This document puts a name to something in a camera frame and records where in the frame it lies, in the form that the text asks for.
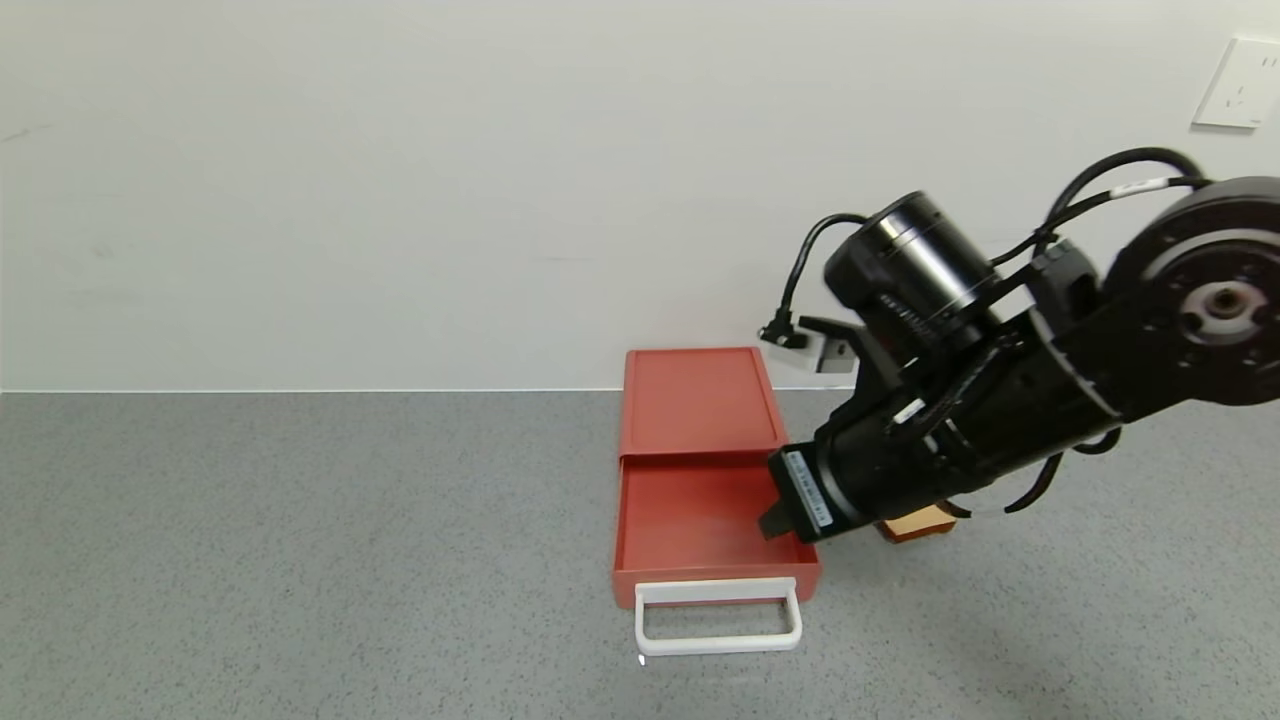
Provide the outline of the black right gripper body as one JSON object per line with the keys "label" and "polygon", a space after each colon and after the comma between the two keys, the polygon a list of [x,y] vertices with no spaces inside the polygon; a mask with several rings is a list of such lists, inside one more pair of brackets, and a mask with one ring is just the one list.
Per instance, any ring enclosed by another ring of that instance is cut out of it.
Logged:
{"label": "black right gripper body", "polygon": [[836,407],[810,439],[774,451],[767,469],[780,497],[795,502],[795,532],[804,544],[865,527],[892,543],[951,530],[951,516],[910,478],[906,454],[884,430],[900,405],[892,391],[858,391]]}

